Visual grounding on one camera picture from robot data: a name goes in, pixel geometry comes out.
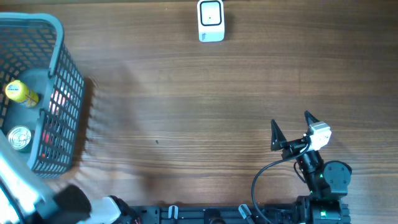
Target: yellow lid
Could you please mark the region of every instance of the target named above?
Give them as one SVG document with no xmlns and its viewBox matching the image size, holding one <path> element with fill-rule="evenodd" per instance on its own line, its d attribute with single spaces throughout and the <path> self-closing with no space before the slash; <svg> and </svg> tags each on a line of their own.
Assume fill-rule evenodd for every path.
<svg viewBox="0 0 398 224">
<path fill-rule="evenodd" d="M 24 92 L 24 85 L 19 80 L 14 80 L 13 82 L 8 83 L 6 87 L 6 95 L 8 98 L 16 102 L 24 101 Z"/>
</svg>

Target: blue-gray crate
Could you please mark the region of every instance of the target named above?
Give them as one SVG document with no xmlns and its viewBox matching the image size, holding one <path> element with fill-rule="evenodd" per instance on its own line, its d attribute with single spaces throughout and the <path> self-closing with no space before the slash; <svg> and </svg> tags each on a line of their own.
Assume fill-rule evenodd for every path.
<svg viewBox="0 0 398 224">
<path fill-rule="evenodd" d="M 39 94 L 37 106 L 27 109 L 6 97 L 6 85 L 16 79 Z M 20 155 L 30 169 L 43 178 L 65 173 L 72 165 L 85 83 L 57 18 L 0 13 L 0 83 L 3 134 L 27 126 L 34 131 L 32 150 Z"/>
</svg>

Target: perforated basket wall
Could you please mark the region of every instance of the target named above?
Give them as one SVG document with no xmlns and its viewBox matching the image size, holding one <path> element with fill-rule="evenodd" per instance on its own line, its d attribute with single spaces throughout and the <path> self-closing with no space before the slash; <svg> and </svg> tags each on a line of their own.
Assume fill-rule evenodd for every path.
<svg viewBox="0 0 398 224">
<path fill-rule="evenodd" d="M 63 43 L 60 21 L 48 14 L 0 13 L 0 128 L 11 116 L 5 86 L 29 69 L 44 68 L 49 82 L 27 165 L 54 178 L 72 164 L 85 83 Z"/>
</svg>

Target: can lid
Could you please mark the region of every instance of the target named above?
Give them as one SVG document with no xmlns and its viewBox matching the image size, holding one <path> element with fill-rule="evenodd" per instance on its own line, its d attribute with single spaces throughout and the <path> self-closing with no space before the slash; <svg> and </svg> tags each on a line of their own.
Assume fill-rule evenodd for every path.
<svg viewBox="0 0 398 224">
<path fill-rule="evenodd" d="M 8 132 L 7 139 L 14 149 L 20 150 L 30 143 L 32 133 L 29 128 L 25 126 L 16 126 Z"/>
<path fill-rule="evenodd" d="M 22 97 L 24 97 L 23 93 L 24 92 L 21 81 L 14 80 L 13 82 L 8 83 L 6 87 L 6 95 L 8 96 L 8 98 L 14 101 L 21 101 L 23 100 Z"/>
</svg>

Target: silver can lid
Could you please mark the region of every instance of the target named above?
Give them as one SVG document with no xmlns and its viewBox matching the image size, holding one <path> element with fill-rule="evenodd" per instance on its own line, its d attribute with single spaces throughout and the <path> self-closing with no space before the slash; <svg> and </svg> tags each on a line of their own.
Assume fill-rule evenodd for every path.
<svg viewBox="0 0 398 224">
<path fill-rule="evenodd" d="M 25 126 L 16 126 L 8 132 L 7 139 L 15 150 L 20 150 L 30 143 L 32 132 Z"/>
</svg>

